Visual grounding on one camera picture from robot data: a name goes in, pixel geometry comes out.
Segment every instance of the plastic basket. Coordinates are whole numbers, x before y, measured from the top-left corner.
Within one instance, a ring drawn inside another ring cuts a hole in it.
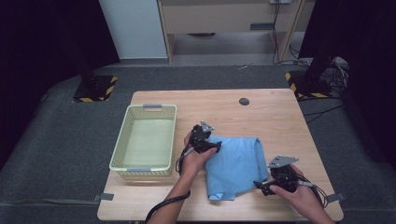
[[[173,171],[177,107],[130,105],[109,165],[129,182],[155,181]]]

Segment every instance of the yellow and black hazard tape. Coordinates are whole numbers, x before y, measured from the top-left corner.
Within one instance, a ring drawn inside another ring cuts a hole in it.
[[[107,101],[108,98],[110,97],[111,92],[114,90],[114,86],[116,85],[117,82],[117,77],[113,77],[111,79],[111,82],[107,88],[106,94],[101,97],[80,97],[80,98],[74,98],[74,102],[83,102],[83,103],[88,103],[88,102],[95,102],[95,101]]]
[[[285,78],[289,83],[290,89],[294,92],[294,95],[298,100],[300,99],[307,99],[307,98],[327,98],[327,97],[332,97],[332,94],[330,92],[309,92],[309,93],[299,93],[297,90],[296,85],[294,84],[291,74],[286,73]]]

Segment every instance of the gray carpet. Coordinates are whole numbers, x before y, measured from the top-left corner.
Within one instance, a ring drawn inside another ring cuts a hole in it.
[[[102,193],[125,108],[135,91],[288,88],[285,72],[298,69],[238,68],[102,68],[96,74],[118,77],[107,102],[73,103],[79,77],[54,86],[0,173],[0,223],[106,223],[97,218],[97,206],[5,202],[91,200]],[[315,100],[300,106],[308,114],[341,103]],[[308,126],[335,191],[347,196],[341,202],[341,223],[396,223],[395,171],[366,155],[345,109],[328,112]]]

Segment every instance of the tripod base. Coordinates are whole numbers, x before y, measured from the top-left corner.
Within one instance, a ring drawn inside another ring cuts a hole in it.
[[[117,78],[113,76],[97,76],[97,87],[88,88],[81,81],[73,98],[74,102],[106,101],[113,92]]]
[[[298,99],[332,97],[332,88],[326,80],[320,78],[318,82],[310,84],[304,81],[304,76],[305,71],[289,71],[285,74],[290,89]]]

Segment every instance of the white wall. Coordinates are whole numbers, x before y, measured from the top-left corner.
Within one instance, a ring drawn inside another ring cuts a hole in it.
[[[167,58],[157,0],[99,0],[120,59]]]

